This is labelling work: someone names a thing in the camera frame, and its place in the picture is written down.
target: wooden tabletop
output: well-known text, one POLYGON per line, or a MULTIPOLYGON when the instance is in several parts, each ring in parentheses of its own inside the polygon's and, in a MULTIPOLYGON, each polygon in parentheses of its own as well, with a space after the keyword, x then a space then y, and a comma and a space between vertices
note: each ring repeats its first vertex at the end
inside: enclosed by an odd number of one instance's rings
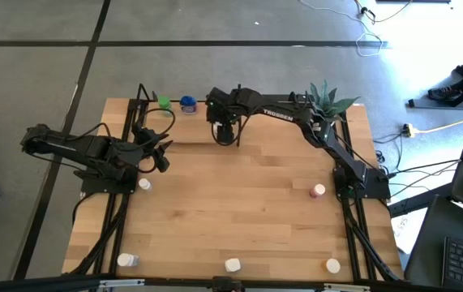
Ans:
MULTIPOLYGON (((115 137, 121 136, 127 104, 127 99, 106 102, 102 121, 115 137)), ((345 223, 332 180, 334 160, 311 147, 296 125, 263 115, 251 117, 239 148, 220 146, 212 139, 205 105, 198 107, 197 114, 185 115, 173 103, 177 122, 169 133, 174 143, 165 154, 170 167, 163 174, 141 174, 152 183, 152 191, 137 188, 126 217, 121 252, 138 255, 140 262, 119 267, 118 275, 352 281, 345 223), (317 183, 325 185, 326 193, 312 199, 309 190, 317 183), (338 274, 324 267, 331 257, 341 263, 338 274), (230 258, 240 259, 240 271, 225 271, 230 258)), ((376 165, 364 106, 352 106, 347 117, 354 149, 376 165)), ((162 112, 152 112, 146 127, 160 132, 169 122, 162 112)), ((149 161, 140 167, 148 169, 149 161)), ((79 207, 63 272, 75 268, 98 239, 107 197, 95 195, 79 207)), ((402 277, 388 210, 377 200, 363 202, 372 244, 402 277)), ((109 244, 104 271, 111 250, 109 244)), ((367 277, 359 243, 357 250, 367 277)))

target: gray floor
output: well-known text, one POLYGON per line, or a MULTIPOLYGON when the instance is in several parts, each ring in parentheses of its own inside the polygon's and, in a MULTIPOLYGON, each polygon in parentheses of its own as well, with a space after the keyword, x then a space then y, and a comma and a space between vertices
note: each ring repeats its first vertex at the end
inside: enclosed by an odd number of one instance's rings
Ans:
MULTIPOLYGON (((352 16, 357 13, 350 0, 308 2, 352 16)), ((381 15, 401 6, 363 3, 381 15)), ((16 4, 0 0, 0 39, 88 40, 101 4, 101 0, 16 4)), ((463 63, 463 31, 455 29, 463 28, 463 0, 450 5, 414 3, 395 22, 367 25, 390 41, 392 49, 360 58, 354 47, 99 48, 73 133, 99 121, 107 97, 134 97, 139 82, 172 98, 191 94, 204 99, 214 86, 227 91, 241 83, 264 93, 288 93, 302 92, 310 82, 320 84, 326 79, 329 86, 339 88, 338 97, 362 97, 359 102, 368 108, 374 137, 395 133, 405 122, 426 130, 463 119, 463 111, 447 114, 405 107, 406 100, 421 97, 428 88, 457 79, 449 74, 463 63), (447 40, 448 30, 451 38, 447 40)), ((355 41, 360 33, 360 24, 330 11, 309 10, 296 0, 113 0, 101 39, 355 41)), ((22 154, 19 141, 26 127, 39 122, 60 128, 85 53, 85 48, 0 48, 0 280, 10 276, 47 167, 46 162, 22 154)), ((401 168, 456 158, 462 145, 463 125, 404 139, 401 168)), ((392 170, 397 163, 396 145, 377 148, 392 170)), ((421 185, 440 185, 450 175, 421 185)), ((392 182, 410 183, 420 177, 402 174, 392 182)), ((61 168, 29 277, 60 273, 79 185, 71 170, 61 168)), ((392 186, 393 193, 400 189, 392 186)), ((410 189, 394 200, 419 192, 410 189)))

